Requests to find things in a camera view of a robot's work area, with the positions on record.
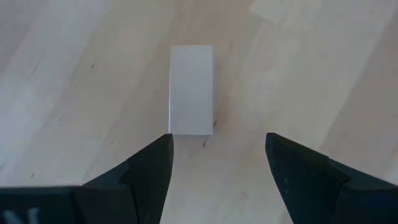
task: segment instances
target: wooden floor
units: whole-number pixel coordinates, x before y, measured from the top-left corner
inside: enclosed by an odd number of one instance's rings
[[[178,44],[214,46],[215,127],[174,136],[162,223],[291,223],[267,132],[398,184],[396,0],[35,1],[0,3],[0,185],[83,184],[166,133]]]

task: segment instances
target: floor scratch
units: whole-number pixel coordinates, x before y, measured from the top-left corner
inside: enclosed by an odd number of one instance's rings
[[[39,67],[39,65],[40,65],[40,62],[37,63],[36,67],[33,69],[32,73],[29,75],[29,78],[28,78],[29,80],[32,79],[33,74],[36,72],[36,70],[37,70],[37,68]]]

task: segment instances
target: white rectangular block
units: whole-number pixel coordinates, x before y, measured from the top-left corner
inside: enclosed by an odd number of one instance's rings
[[[169,132],[213,134],[213,46],[173,47],[170,58]]]

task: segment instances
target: white block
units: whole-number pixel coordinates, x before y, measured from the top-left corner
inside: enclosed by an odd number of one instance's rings
[[[213,134],[213,46],[173,47],[169,94],[170,133]]]

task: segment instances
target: foam block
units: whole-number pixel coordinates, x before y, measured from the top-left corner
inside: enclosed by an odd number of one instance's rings
[[[172,48],[169,93],[170,133],[213,134],[213,46]]]

